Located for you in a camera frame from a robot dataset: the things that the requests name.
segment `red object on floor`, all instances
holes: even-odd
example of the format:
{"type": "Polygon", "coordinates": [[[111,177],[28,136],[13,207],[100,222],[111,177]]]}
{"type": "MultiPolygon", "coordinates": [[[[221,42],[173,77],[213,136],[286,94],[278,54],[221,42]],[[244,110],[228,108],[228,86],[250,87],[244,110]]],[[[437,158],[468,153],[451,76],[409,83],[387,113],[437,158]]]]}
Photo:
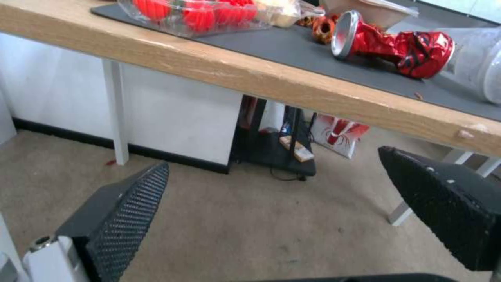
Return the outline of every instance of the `red object on floor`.
{"type": "Polygon", "coordinates": [[[141,14],[152,21],[161,21],[170,14],[170,5],[166,0],[133,0],[141,14]]]}
{"type": "Polygon", "coordinates": [[[114,165],[114,164],[116,164],[116,163],[117,163],[117,160],[113,159],[113,160],[111,160],[111,161],[106,162],[106,165],[107,165],[107,166],[112,166],[112,165],[114,165]]]}
{"type": "Polygon", "coordinates": [[[214,7],[205,0],[186,2],[183,21],[195,32],[207,32],[215,25],[214,7]]]}

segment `crushed soda can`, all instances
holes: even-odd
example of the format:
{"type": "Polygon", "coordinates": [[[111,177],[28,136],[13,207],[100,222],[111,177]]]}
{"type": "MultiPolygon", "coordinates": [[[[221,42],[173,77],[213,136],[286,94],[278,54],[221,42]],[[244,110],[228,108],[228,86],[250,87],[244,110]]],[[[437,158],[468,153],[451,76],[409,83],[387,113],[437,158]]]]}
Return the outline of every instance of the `crushed soda can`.
{"type": "Polygon", "coordinates": [[[351,10],[339,18],[331,49],[339,59],[351,55],[379,57],[394,63],[406,76],[430,78],[451,58],[454,41],[443,32],[386,34],[365,23],[359,12],[351,10]]]}

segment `black baseboard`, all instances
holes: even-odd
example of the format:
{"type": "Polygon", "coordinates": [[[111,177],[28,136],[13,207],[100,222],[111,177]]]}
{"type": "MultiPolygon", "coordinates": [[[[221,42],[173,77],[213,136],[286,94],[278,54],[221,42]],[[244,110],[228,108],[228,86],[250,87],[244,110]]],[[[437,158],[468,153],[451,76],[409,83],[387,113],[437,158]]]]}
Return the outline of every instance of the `black baseboard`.
{"type": "MultiPolygon", "coordinates": [[[[37,122],[27,121],[19,118],[13,118],[14,126],[16,129],[24,129],[33,132],[39,132],[47,135],[54,135],[56,137],[78,141],[86,144],[92,144],[99,147],[105,147],[113,149],[113,140],[108,138],[97,137],[85,133],[80,133],[72,130],[67,130],[55,126],[45,125],[37,122]]],[[[199,169],[204,169],[208,171],[213,171],[217,173],[229,173],[229,163],[228,165],[221,165],[218,163],[213,163],[205,160],[200,160],[196,158],[186,157],[178,154],[168,153],[164,151],[159,151],[155,149],[146,148],[138,145],[128,145],[129,153],[137,154],[149,158],[165,160],[172,163],[187,165],[199,169]]]]}

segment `wall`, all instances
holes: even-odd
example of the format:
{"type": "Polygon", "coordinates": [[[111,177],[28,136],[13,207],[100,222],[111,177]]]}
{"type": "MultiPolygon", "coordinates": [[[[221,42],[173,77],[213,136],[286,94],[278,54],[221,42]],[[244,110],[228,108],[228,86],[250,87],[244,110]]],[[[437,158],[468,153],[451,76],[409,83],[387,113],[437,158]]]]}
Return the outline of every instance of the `wall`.
{"type": "MultiPolygon", "coordinates": [[[[124,64],[131,144],[226,165],[242,94],[124,64]]],[[[101,59],[0,34],[13,117],[111,138],[101,59]]]]}

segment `scratch on table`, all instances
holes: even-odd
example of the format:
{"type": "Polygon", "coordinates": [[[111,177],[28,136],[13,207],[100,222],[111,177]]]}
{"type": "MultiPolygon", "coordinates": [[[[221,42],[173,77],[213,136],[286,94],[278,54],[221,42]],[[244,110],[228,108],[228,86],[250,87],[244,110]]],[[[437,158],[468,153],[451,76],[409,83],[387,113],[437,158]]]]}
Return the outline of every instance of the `scratch on table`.
{"type": "Polygon", "coordinates": [[[206,71],[206,70],[199,70],[199,69],[188,69],[188,70],[193,71],[193,72],[203,73],[203,74],[222,76],[222,77],[233,77],[233,78],[241,77],[240,75],[225,73],[225,72],[221,72],[221,71],[206,71]]]}

